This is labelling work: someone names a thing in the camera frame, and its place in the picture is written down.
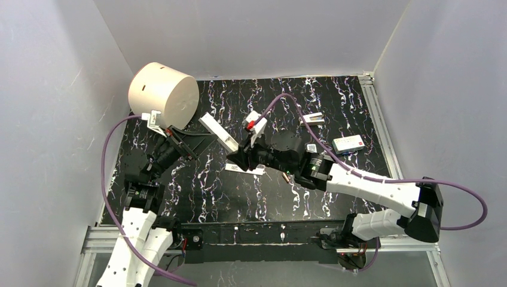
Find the white remote with black end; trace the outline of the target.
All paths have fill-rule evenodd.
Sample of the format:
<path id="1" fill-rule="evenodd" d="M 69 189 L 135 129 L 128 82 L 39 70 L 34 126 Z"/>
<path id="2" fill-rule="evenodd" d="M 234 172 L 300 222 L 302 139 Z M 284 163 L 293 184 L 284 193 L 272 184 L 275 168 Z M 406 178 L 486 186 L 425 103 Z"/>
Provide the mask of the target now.
<path id="1" fill-rule="evenodd" d="M 199 118 L 199 122 L 216 136 L 218 142 L 228 153 L 238 150 L 239 144 L 237 141 L 208 112 Z"/>

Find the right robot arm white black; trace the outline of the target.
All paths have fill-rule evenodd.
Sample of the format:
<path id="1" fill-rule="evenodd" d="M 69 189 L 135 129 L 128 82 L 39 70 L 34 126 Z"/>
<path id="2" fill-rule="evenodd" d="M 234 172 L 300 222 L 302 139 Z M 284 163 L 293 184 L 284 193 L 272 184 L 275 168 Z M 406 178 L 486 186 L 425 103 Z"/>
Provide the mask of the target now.
<path id="1" fill-rule="evenodd" d="M 292 132 L 254 141 L 248 136 L 227 155 L 244 171 L 261 164 L 294 177 L 295 183 L 310 190 L 359 197 L 385 210 L 347 216 L 343 229 L 329 235 L 329 241 L 351 245 L 375 237 L 406 234 L 421 242 L 436 243 L 441 230 L 443 201 L 437 184 L 400 183 L 373 173 L 342 167 L 330 157 L 306 151 L 303 140 Z"/>

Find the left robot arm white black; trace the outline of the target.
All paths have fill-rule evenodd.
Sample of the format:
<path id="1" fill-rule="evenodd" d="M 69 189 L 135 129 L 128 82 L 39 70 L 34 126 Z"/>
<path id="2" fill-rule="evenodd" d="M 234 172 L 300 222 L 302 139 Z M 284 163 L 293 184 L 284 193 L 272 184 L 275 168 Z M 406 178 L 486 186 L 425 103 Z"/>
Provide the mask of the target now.
<path id="1" fill-rule="evenodd" d="M 125 175 L 126 200 L 121 219 L 115 220 L 119 234 L 98 286 L 148 286 L 154 274 L 195 286 L 159 267 L 165 251 L 171 245 L 183 246 L 186 240 L 177 218 L 158 215 L 165 191 L 158 179 L 180 158 L 198 158 L 214 141 L 211 133 L 186 132 L 171 126 L 151 153 L 133 152 L 141 161 Z"/>

